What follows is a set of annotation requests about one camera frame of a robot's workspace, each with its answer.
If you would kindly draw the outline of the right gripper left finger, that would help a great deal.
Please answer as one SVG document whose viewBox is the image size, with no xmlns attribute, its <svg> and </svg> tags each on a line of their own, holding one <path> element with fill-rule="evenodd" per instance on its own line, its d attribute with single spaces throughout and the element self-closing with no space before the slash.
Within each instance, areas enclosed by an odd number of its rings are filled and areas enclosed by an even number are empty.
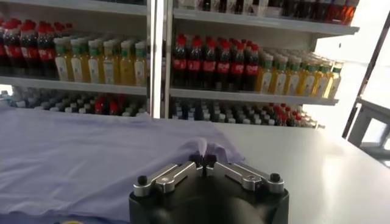
<svg viewBox="0 0 390 224">
<path fill-rule="evenodd" d="M 164 194 L 173 192 L 185 178 L 202 172 L 203 161 L 201 155 L 190 155 L 189 160 L 182 165 L 168 164 L 152 175 L 141 175 L 133 185 L 133 194 L 136 197 L 147 197 L 155 188 Z"/>
</svg>

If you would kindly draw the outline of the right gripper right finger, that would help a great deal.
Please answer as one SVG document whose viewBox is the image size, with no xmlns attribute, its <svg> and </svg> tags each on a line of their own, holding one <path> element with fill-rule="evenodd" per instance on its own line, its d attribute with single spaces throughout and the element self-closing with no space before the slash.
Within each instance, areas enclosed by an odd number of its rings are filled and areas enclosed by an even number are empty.
<svg viewBox="0 0 390 224">
<path fill-rule="evenodd" d="M 243 163 L 223 163 L 216 155 L 204 156 L 204 172 L 207 183 L 217 191 L 229 191 L 238 188 L 247 192 L 256 192 L 262 187 L 272 194 L 282 194 L 284 180 L 278 173 L 264 173 Z"/>
</svg>

